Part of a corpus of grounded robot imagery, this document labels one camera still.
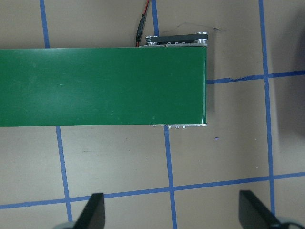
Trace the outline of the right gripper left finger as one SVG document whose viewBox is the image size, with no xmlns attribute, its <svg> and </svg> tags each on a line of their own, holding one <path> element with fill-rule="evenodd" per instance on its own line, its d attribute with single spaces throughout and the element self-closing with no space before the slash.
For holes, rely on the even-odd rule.
<svg viewBox="0 0 305 229">
<path fill-rule="evenodd" d="M 94 193 L 75 222 L 73 229 L 103 229 L 105 227 L 104 194 Z"/>
</svg>

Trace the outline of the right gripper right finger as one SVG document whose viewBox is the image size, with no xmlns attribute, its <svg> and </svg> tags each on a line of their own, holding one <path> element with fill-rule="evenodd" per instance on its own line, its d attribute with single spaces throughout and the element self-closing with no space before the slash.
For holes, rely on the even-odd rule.
<svg viewBox="0 0 305 229">
<path fill-rule="evenodd" d="M 239 222 L 243 229 L 280 229 L 281 223 L 250 190 L 239 191 Z"/>
</svg>

